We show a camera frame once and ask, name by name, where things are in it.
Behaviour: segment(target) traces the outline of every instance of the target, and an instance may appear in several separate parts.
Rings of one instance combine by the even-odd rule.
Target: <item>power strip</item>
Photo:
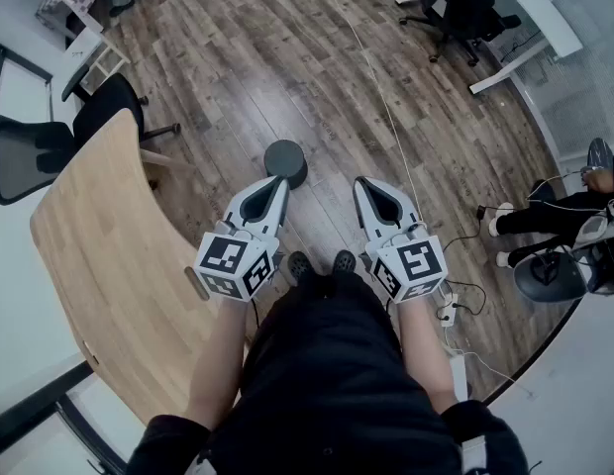
[[[457,308],[453,306],[459,300],[459,294],[451,294],[446,297],[446,303],[443,308],[439,309],[438,317],[440,319],[448,317],[442,321],[442,328],[451,328],[455,324],[455,317],[457,316]]]

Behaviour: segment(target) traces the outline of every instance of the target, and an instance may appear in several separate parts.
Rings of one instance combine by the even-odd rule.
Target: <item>black sneaker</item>
[[[353,273],[356,270],[356,256],[347,249],[342,249],[334,260],[332,273]]]
[[[300,283],[306,278],[316,274],[316,270],[311,265],[311,262],[302,251],[294,251],[287,259],[287,267],[289,272],[296,280],[296,283]]]
[[[133,7],[135,5],[135,3],[136,3],[135,0],[131,0],[128,4],[118,5],[117,7],[112,7],[111,10],[109,11],[109,17],[110,18],[117,18],[123,12],[125,12],[127,9],[130,9],[131,7]]]

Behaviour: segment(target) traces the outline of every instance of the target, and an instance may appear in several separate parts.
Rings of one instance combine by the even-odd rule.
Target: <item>cable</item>
[[[450,342],[448,341],[448,329],[449,328],[444,328],[444,338],[446,339],[446,346],[448,347],[449,350],[453,351],[453,352],[461,352],[461,355],[463,355],[463,357],[465,357],[466,355],[474,355],[478,361],[485,366],[487,369],[489,369],[492,373],[496,373],[499,376],[502,376],[503,378],[505,378],[506,380],[516,384],[516,386],[520,389],[522,389],[523,391],[525,391],[530,397],[534,396],[534,393],[532,391],[530,391],[527,387],[522,386],[521,384],[519,384],[516,380],[514,380],[511,376],[507,376],[504,373],[501,373],[500,371],[496,371],[494,368],[490,367],[489,364],[487,364],[483,359],[481,359],[481,356],[476,353],[476,352],[465,352],[463,350],[461,350],[460,348],[455,348],[452,347],[450,345]]]
[[[494,206],[483,206],[479,204],[480,208],[485,208],[486,210],[496,210],[496,211],[516,211],[516,208],[501,208],[499,207],[494,207]]]
[[[341,14],[343,18],[345,18],[345,21],[347,21],[349,28],[351,28],[351,31],[354,33],[354,35],[356,36],[356,39],[358,40],[359,48],[364,56],[364,59],[366,60],[366,64],[368,65],[368,70],[370,71],[371,77],[373,78],[373,81],[375,82],[375,86],[377,86],[377,91],[379,92],[379,96],[381,97],[382,102],[384,103],[384,107],[386,108],[386,114],[388,115],[390,125],[393,129],[393,135],[395,136],[395,140],[397,141],[397,145],[399,146],[399,152],[402,154],[402,160],[404,160],[404,167],[406,168],[406,174],[408,174],[408,179],[410,180],[410,186],[413,189],[413,195],[415,196],[415,206],[417,207],[417,213],[419,215],[419,220],[420,222],[423,222],[424,217],[422,216],[422,212],[420,209],[419,199],[417,198],[417,190],[415,190],[415,184],[413,183],[413,177],[411,176],[410,169],[408,168],[408,161],[406,160],[406,155],[404,154],[404,148],[402,147],[402,143],[400,142],[399,137],[397,136],[397,130],[395,129],[395,123],[393,122],[393,117],[390,114],[390,109],[388,108],[388,104],[386,103],[386,99],[384,98],[384,93],[382,91],[382,88],[379,85],[379,82],[377,81],[375,70],[373,69],[373,66],[370,64],[370,60],[368,59],[366,50],[364,49],[364,46],[362,45],[362,41],[359,39],[358,34],[356,33],[356,29],[351,24],[351,21],[349,21],[349,18],[347,18],[347,15],[343,11],[343,8],[340,5],[340,2],[338,0],[334,0],[334,2],[336,2],[336,6],[338,7],[338,12]]]
[[[529,42],[531,39],[533,39],[533,38],[534,38],[534,37],[535,37],[537,34],[539,34],[540,32],[541,32],[541,31],[540,31],[540,30],[538,30],[538,31],[537,31],[535,34],[533,34],[531,37],[529,37],[529,38],[528,38],[526,41],[524,41],[523,43],[520,43],[520,44],[513,43],[513,44],[512,44],[512,48],[510,49],[510,51],[509,51],[507,54],[505,54],[505,56],[503,56],[503,57],[501,58],[501,60],[500,60],[500,61],[501,61],[501,63],[502,63],[503,61],[505,61],[505,58],[506,58],[507,56],[509,56],[509,55],[510,55],[512,52],[514,52],[516,49],[520,48],[521,46],[524,46],[526,43],[528,43],[528,42]]]
[[[256,328],[260,328],[260,323],[258,322],[258,309],[256,308],[255,300],[252,299],[252,306],[255,308],[255,317],[256,317]]]
[[[546,204],[547,206],[551,206],[552,208],[558,208],[559,210],[565,211],[590,211],[591,213],[597,213],[604,210],[599,210],[597,208],[566,208],[565,206],[557,206],[556,204],[552,204],[547,201],[539,201],[538,199],[530,199],[529,202],[540,202],[541,204]]]
[[[466,306],[466,305],[461,305],[458,303],[455,303],[455,308],[464,308],[466,310],[468,310],[473,316],[477,316],[480,315],[481,312],[483,311],[483,308],[485,308],[485,304],[487,303],[487,293],[485,292],[485,289],[483,289],[483,287],[481,287],[480,285],[477,285],[476,283],[467,283],[464,281],[455,281],[455,280],[444,280],[447,284],[448,287],[450,288],[450,292],[451,294],[453,293],[453,287],[451,287],[451,284],[453,285],[462,285],[463,287],[476,287],[478,290],[480,290],[483,293],[483,302],[481,303],[480,308],[478,309],[478,312],[474,312],[472,310],[472,308]]]
[[[476,234],[473,234],[472,236],[461,236],[461,237],[455,237],[454,239],[451,239],[451,241],[448,244],[446,244],[446,246],[444,246],[444,248],[442,249],[442,252],[446,253],[446,250],[448,249],[448,247],[455,241],[459,241],[461,239],[478,238],[480,234],[481,234],[481,220],[478,221],[478,231],[476,231]]]
[[[443,308],[447,308],[446,306],[440,306],[439,308],[437,308],[435,310],[435,319],[437,319],[438,321],[446,321],[448,320],[450,317],[445,316],[445,317],[440,317],[439,316],[439,311],[442,310]]]
[[[557,176],[552,176],[552,177],[551,177],[551,178],[549,178],[549,179],[546,179],[546,180],[545,180],[545,181],[543,181],[543,182],[542,182],[540,185],[538,185],[538,187],[536,187],[536,189],[535,189],[535,190],[534,190],[532,193],[530,193],[530,194],[527,196],[527,200],[529,201],[529,198],[530,198],[532,195],[534,195],[536,192],[538,192],[538,191],[539,191],[539,190],[540,190],[540,189],[543,187],[543,185],[545,185],[546,183],[549,183],[549,182],[550,182],[550,181],[552,181],[553,179],[558,179],[558,178],[560,178],[560,179],[565,179],[567,176],[571,176],[572,174],[579,174],[579,173],[581,173],[581,172],[582,172],[581,170],[575,170],[574,172],[569,172],[569,173],[567,173],[567,174],[565,174],[565,175],[562,175],[562,176],[557,175]]]
[[[528,474],[529,474],[529,473],[532,473],[532,470],[533,470],[534,468],[536,468],[537,466],[540,466],[541,464],[543,464],[543,461],[538,461],[538,462],[537,462],[537,463],[536,463],[534,466],[532,466],[532,467],[529,469],[529,471],[528,471],[527,473],[528,473]]]

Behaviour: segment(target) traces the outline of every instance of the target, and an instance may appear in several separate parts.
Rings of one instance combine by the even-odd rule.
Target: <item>white cable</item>
[[[536,192],[538,192],[538,191],[539,191],[539,190],[540,190],[540,189],[541,189],[541,188],[542,188],[542,187],[543,187],[545,184],[549,183],[549,182],[550,182],[550,181],[552,181],[553,179],[558,179],[558,178],[560,178],[560,179],[565,179],[567,176],[571,176],[572,174],[579,174],[580,172],[582,172],[582,171],[581,171],[581,170],[575,170],[574,172],[569,172],[568,174],[565,174],[564,176],[560,176],[560,175],[558,175],[558,176],[552,176],[551,178],[546,179],[546,180],[545,180],[545,181],[543,181],[543,182],[542,182],[540,185],[538,185],[538,188],[536,188],[536,190],[534,190],[534,191],[533,191],[531,194],[529,194],[529,195],[527,196],[527,200],[529,201],[529,200],[530,200],[530,197],[531,197],[532,195],[534,195]]]
[[[359,48],[362,54],[364,55],[364,59],[366,60],[366,64],[368,65],[368,69],[370,70],[371,77],[373,78],[373,81],[375,82],[375,86],[377,86],[377,91],[379,92],[380,97],[382,98],[382,102],[384,103],[384,107],[386,108],[386,114],[388,115],[388,119],[390,120],[390,125],[393,129],[393,135],[395,136],[395,140],[397,141],[397,145],[399,146],[399,151],[402,153],[402,160],[404,160],[404,167],[406,168],[406,174],[408,174],[408,179],[410,180],[410,186],[413,189],[413,195],[415,196],[415,205],[417,207],[417,214],[419,215],[419,220],[423,222],[424,217],[422,216],[422,212],[420,209],[419,199],[417,198],[417,190],[415,190],[415,184],[413,183],[413,177],[411,176],[410,170],[408,168],[408,161],[406,160],[406,155],[404,154],[404,148],[402,147],[402,144],[399,141],[399,137],[397,136],[397,130],[395,129],[395,123],[393,122],[393,117],[390,115],[390,109],[388,108],[388,104],[386,103],[386,99],[384,98],[384,93],[382,92],[382,88],[379,85],[379,82],[377,81],[375,70],[373,69],[373,66],[370,64],[370,60],[368,59],[368,55],[366,54],[366,51],[364,50],[362,41],[359,39],[358,34],[356,33],[356,29],[354,29],[354,26],[351,24],[351,21],[349,21],[349,19],[347,18],[347,15],[345,14],[345,11],[340,5],[340,2],[338,0],[334,0],[334,2],[336,2],[336,6],[338,7],[338,12],[342,15],[343,18],[345,18],[345,21],[347,21],[349,28],[351,28],[351,31],[356,36],[356,39],[358,40]]]
[[[590,211],[591,213],[598,213],[600,211],[604,211],[603,209],[598,210],[596,208],[566,208],[565,206],[557,206],[556,204],[552,204],[547,201],[539,201],[538,199],[530,199],[529,202],[540,202],[541,204],[546,204],[547,206],[551,206],[552,208],[558,208],[559,210],[565,211]]]
[[[441,286],[437,287],[437,290],[439,290],[439,293],[442,296],[442,299],[446,302],[448,301],[448,298],[446,297],[446,294],[444,294],[444,291],[442,290]]]
[[[499,376],[502,376],[503,378],[505,378],[506,380],[509,380],[510,382],[516,384],[516,386],[519,389],[522,389],[523,391],[525,391],[530,397],[534,397],[534,393],[532,391],[530,391],[527,387],[522,386],[521,384],[519,384],[516,380],[514,380],[511,376],[507,376],[504,373],[501,373],[500,371],[496,371],[494,368],[491,368],[483,359],[481,359],[481,356],[476,353],[476,352],[464,352],[463,350],[461,350],[460,348],[455,348],[452,347],[450,345],[450,342],[448,341],[448,329],[449,328],[444,328],[444,338],[446,339],[446,345],[448,346],[448,349],[452,352],[460,352],[461,355],[463,355],[463,357],[465,357],[466,355],[475,355],[476,358],[478,359],[478,361],[485,366],[487,369],[489,369],[492,373],[496,373]]]

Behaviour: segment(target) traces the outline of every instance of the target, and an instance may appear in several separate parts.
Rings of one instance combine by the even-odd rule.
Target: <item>hand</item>
[[[608,169],[590,170],[582,176],[584,183],[589,190],[599,192],[601,194],[614,193],[614,177],[613,171]]]

